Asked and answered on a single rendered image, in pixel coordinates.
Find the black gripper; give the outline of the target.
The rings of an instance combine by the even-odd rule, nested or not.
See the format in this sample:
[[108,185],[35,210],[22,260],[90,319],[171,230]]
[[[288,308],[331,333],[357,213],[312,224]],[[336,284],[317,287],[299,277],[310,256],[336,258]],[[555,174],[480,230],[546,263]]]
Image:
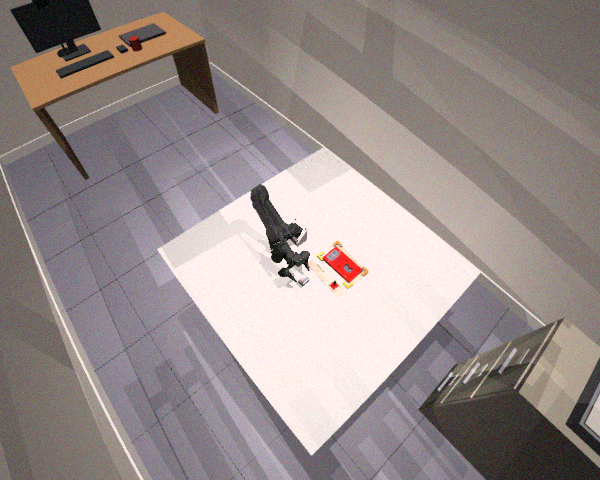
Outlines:
[[[308,271],[310,271],[310,269],[309,269],[309,265],[308,265],[308,259],[310,258],[309,256],[310,256],[311,254],[310,254],[310,252],[309,252],[309,251],[302,251],[302,252],[305,252],[305,254],[306,254],[306,256],[307,256],[307,258],[305,259],[304,266],[306,267],[306,269],[307,269]],[[302,253],[302,252],[301,252],[301,253]],[[290,255],[294,256],[294,255],[295,255],[294,253],[295,253],[295,252],[291,250],[291,251],[290,251],[288,254],[286,254],[286,255],[285,255],[284,259],[285,259],[285,261],[287,262],[287,265],[289,265],[289,266],[287,266],[286,268],[282,268],[281,270],[279,270],[279,271],[278,271],[278,274],[279,274],[279,276],[280,276],[280,277],[289,277],[289,278],[290,278],[290,279],[292,279],[293,281],[297,282],[297,281],[296,281],[296,279],[295,279],[295,278],[292,276],[292,274],[291,274],[291,273],[290,273],[290,271],[289,271],[289,270],[290,270],[290,269],[291,269],[291,268],[292,268],[292,267],[295,265],[295,264],[294,264],[294,265],[292,265],[292,263],[290,262],[290,258],[289,258],[289,256],[290,256]],[[301,254],[301,253],[299,253],[299,254]]]

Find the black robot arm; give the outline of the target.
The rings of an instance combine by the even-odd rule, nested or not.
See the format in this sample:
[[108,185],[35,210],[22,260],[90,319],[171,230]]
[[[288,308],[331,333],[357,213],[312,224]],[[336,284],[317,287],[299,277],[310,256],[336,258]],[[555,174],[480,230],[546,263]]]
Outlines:
[[[266,236],[272,250],[271,259],[275,263],[280,263],[292,250],[286,241],[293,237],[298,238],[303,229],[296,223],[287,224],[283,221],[269,200],[269,192],[265,185],[259,184],[251,189],[250,200],[266,229]],[[290,255],[289,258],[292,265],[300,267],[305,263],[307,256],[305,252],[301,254],[295,252],[295,255]]]

